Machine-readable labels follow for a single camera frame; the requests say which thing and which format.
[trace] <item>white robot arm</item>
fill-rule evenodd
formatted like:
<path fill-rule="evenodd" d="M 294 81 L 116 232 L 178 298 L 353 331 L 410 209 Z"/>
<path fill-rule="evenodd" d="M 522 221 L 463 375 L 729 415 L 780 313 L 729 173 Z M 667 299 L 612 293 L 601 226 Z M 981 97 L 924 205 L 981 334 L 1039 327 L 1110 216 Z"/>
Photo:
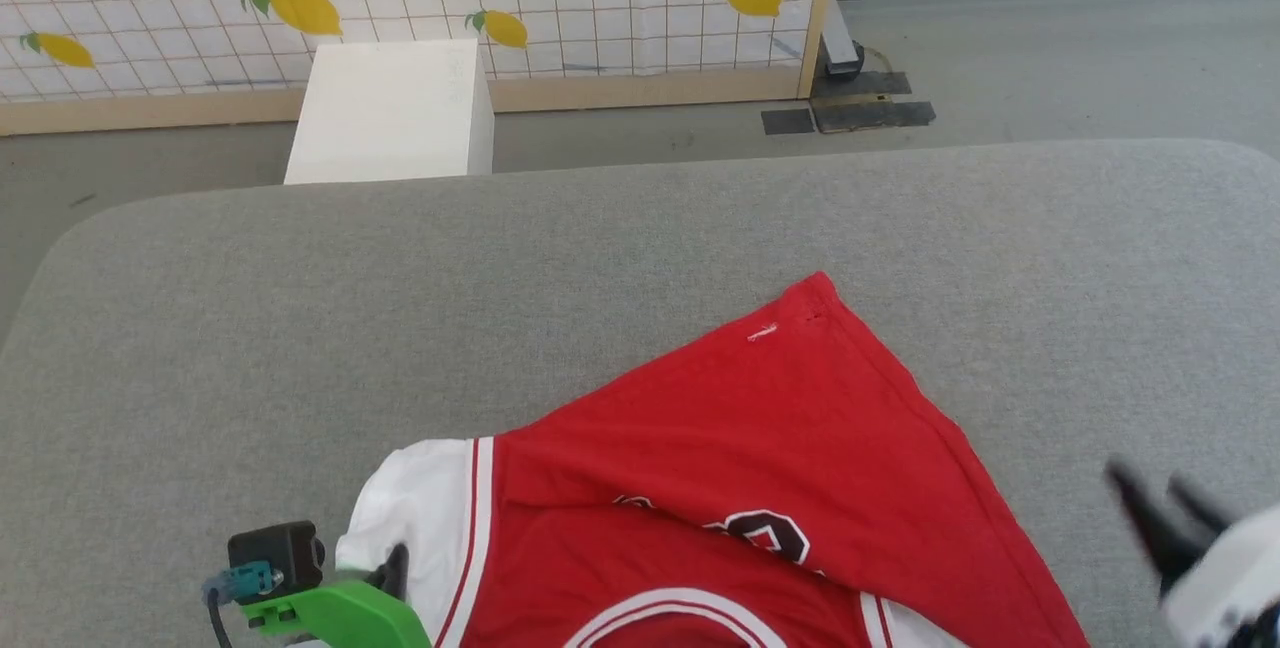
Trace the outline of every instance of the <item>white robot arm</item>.
<path fill-rule="evenodd" d="M 1280 648 L 1280 506 L 1233 521 L 1184 479 L 1175 521 L 1112 460 L 1107 479 L 1160 575 L 1160 608 L 1187 648 Z"/>

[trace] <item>gray floor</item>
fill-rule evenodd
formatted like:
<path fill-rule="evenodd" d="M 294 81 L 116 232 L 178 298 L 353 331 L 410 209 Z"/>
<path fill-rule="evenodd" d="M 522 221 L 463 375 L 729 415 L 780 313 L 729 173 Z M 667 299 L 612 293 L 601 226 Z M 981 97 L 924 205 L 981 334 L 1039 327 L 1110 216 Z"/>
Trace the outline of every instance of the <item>gray floor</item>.
<path fill-rule="evenodd" d="M 762 105 L 503 115 L 495 170 L 1128 137 L 1217 138 L 1280 158 L 1280 0 L 884 4 L 844 6 L 859 41 L 933 102 L 933 126 L 767 137 Z M 0 337 L 64 229 L 160 193 L 278 183 L 292 134 L 0 138 Z"/>

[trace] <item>jersey number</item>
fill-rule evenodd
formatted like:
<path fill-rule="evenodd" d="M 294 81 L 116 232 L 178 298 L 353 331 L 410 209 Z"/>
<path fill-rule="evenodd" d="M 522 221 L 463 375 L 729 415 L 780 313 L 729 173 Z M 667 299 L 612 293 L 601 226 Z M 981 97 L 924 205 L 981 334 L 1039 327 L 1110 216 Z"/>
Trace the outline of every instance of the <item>jersey number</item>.
<path fill-rule="evenodd" d="M 705 528 L 741 538 L 796 565 L 804 565 L 805 558 L 809 557 L 809 539 L 805 538 L 796 521 L 773 511 L 733 514 L 723 522 L 713 522 Z"/>

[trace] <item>teal connector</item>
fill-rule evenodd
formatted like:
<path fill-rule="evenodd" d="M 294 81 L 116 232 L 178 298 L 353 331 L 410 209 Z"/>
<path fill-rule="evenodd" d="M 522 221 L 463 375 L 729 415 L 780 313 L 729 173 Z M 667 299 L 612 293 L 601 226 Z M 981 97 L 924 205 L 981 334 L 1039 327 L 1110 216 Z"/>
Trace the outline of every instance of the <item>teal connector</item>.
<path fill-rule="evenodd" d="M 211 590 L 216 590 L 219 606 L 225 606 L 238 598 L 269 593 L 278 583 L 279 580 L 275 579 L 274 571 L 271 571 L 271 563 L 252 561 L 220 571 L 220 574 L 205 581 L 201 592 L 209 595 Z"/>

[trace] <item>cable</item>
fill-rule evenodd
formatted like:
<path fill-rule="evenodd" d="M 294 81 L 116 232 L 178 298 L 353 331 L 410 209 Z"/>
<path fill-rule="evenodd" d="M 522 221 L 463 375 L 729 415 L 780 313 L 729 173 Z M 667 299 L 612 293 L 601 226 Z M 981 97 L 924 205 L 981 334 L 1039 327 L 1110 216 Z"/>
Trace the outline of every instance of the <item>cable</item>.
<path fill-rule="evenodd" d="M 209 606 L 209 622 L 214 626 L 214 635 L 218 638 L 218 648 L 233 648 L 230 638 L 227 638 L 227 626 L 223 625 L 223 615 L 218 606 L 218 589 L 212 588 L 205 595 L 205 604 Z"/>
<path fill-rule="evenodd" d="M 884 65 L 884 73 L 893 73 L 893 64 L 888 61 L 888 56 L 887 55 L 877 51 L 876 47 L 863 46 L 863 50 L 868 51 L 869 54 L 872 54 L 873 56 L 877 56 L 879 59 L 881 64 Z"/>

